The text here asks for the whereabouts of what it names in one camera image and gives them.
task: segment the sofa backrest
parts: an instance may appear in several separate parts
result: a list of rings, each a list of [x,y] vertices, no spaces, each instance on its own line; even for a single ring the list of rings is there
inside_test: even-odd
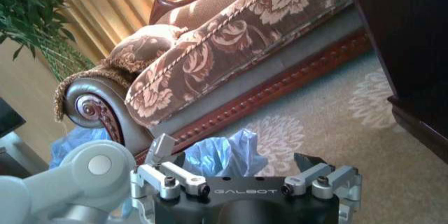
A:
[[[199,28],[236,0],[195,0],[168,11],[156,24],[171,24],[178,27]]]

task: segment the carpet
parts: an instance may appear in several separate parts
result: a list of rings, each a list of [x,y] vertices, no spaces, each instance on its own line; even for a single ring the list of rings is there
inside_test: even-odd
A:
[[[448,223],[448,165],[398,125],[387,78],[370,52],[216,136],[246,127],[270,160],[259,176],[299,172],[294,152],[363,174],[354,223]]]

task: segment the floral upholstered sofa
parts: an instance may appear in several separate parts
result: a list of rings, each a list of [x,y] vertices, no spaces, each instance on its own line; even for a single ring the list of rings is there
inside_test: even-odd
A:
[[[371,48],[352,0],[156,0],[150,23],[55,98],[138,162],[155,136],[183,150]]]

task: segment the blue plastic bag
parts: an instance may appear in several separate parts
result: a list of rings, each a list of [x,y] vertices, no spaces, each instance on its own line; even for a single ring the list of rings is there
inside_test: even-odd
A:
[[[111,140],[106,128],[88,129],[79,126],[75,127],[67,136],[62,137],[51,144],[50,169],[59,167],[64,157],[72,149],[94,140]]]
[[[230,138],[211,137],[186,149],[183,168],[196,175],[254,176],[268,164],[258,153],[258,134],[242,129]]]

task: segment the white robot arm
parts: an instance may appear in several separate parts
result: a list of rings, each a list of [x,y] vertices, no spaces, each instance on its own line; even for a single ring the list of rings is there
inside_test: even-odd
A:
[[[0,176],[2,223],[106,223],[130,196],[134,167],[124,146],[94,141],[56,169],[26,179]]]

